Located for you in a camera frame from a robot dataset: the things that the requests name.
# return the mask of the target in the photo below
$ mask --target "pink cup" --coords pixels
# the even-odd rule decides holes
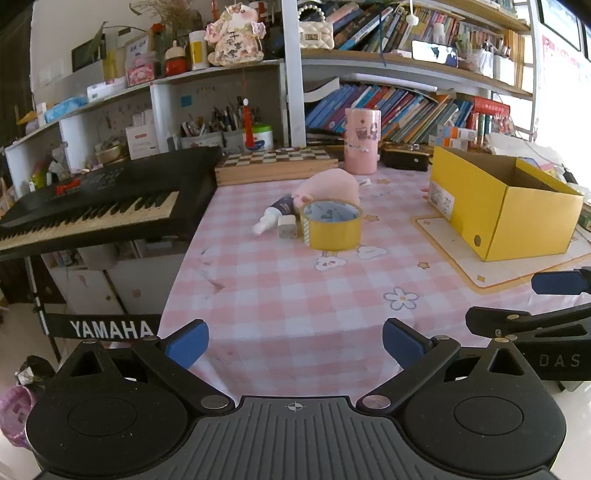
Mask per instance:
[[[370,175],[378,169],[381,133],[379,110],[345,109],[345,170],[353,175]]]

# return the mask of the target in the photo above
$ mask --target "white wall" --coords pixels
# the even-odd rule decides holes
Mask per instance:
[[[219,8],[233,3],[221,0]],[[31,23],[31,90],[39,85],[39,73],[53,66],[59,72],[72,72],[72,49],[89,41],[103,21],[108,25],[130,25],[147,29],[159,18],[150,13],[137,16],[129,10],[128,0],[37,0]],[[193,0],[204,22],[212,19],[209,0]],[[105,30],[107,49],[116,47],[117,28]]]

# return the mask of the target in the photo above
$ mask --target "pink plush toy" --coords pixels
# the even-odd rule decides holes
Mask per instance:
[[[291,197],[297,209],[313,200],[342,200],[359,206],[359,184],[350,173],[331,168],[304,180]]]

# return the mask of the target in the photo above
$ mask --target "screw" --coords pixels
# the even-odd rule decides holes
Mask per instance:
[[[207,395],[201,399],[201,406],[208,410],[221,410],[228,406],[230,401],[221,395]]]
[[[391,404],[390,399],[383,395],[368,395],[361,401],[361,403],[371,410],[383,410],[384,408],[388,408]]]

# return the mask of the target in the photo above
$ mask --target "yamaha keyboard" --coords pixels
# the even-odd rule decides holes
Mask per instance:
[[[153,236],[190,239],[216,190],[218,147],[114,164],[26,194],[0,220],[0,260]]]

